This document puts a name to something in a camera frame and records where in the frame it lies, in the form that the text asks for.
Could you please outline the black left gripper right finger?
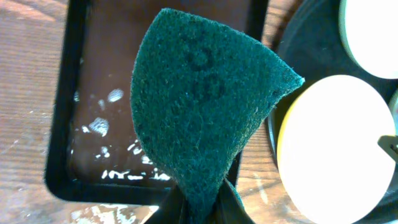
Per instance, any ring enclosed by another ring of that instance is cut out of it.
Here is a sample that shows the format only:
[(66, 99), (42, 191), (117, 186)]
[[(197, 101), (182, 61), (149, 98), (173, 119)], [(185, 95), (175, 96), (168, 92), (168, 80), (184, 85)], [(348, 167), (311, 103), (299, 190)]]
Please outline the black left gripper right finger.
[(254, 224), (227, 179), (223, 180), (219, 189), (214, 218), (216, 224)]

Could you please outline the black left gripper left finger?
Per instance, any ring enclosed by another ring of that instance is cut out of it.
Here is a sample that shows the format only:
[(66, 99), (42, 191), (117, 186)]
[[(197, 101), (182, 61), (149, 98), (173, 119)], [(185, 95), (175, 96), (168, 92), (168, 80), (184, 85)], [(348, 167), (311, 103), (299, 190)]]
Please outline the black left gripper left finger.
[(186, 224), (187, 201), (176, 185), (145, 224)]

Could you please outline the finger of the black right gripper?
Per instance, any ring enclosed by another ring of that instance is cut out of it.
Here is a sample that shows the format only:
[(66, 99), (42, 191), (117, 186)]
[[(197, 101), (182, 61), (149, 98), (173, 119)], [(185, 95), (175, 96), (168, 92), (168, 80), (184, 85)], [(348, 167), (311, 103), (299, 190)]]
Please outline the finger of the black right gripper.
[(398, 162), (398, 153), (397, 153), (397, 145), (398, 145), (398, 137), (397, 136), (381, 136), (378, 140), (378, 145), (395, 161)]

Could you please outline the yellow plate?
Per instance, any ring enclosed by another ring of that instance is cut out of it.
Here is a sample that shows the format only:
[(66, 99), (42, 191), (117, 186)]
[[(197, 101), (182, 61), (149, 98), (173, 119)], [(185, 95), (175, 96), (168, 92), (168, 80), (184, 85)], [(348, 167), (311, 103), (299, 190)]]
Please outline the yellow plate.
[(365, 81), (334, 75), (306, 89), (286, 113), (277, 142), (282, 183), (315, 223), (354, 223), (381, 201), (396, 163), (378, 145), (395, 134), (382, 96)]

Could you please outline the small green plate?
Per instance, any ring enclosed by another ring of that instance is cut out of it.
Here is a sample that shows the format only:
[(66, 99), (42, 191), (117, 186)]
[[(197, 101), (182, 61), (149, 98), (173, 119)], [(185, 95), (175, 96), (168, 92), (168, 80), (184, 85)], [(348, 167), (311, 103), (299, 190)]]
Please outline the small green plate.
[(338, 23), (354, 63), (375, 77), (397, 78), (397, 0), (341, 0)]

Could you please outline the green yellow sponge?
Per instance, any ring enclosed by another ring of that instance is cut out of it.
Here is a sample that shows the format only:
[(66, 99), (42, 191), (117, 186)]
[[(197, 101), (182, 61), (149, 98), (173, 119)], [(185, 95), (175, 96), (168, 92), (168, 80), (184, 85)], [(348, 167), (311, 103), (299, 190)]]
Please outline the green yellow sponge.
[(273, 107), (304, 79), (259, 41), (227, 25), (162, 9), (134, 64), (131, 110), (147, 157), (186, 196), (193, 223)]

